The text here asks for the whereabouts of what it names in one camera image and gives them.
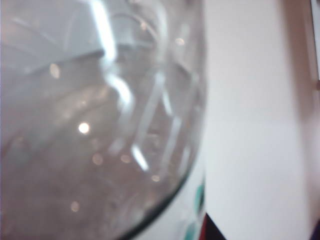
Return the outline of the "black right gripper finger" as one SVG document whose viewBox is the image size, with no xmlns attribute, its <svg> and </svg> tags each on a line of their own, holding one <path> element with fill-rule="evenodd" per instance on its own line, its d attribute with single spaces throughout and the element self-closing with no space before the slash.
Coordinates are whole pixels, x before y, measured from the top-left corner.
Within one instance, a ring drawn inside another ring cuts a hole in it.
<svg viewBox="0 0 320 240">
<path fill-rule="evenodd" d="M 225 236 L 221 233 L 219 228 L 216 226 L 216 224 L 208 214 L 205 215 L 204 239 L 226 240 Z"/>
</svg>

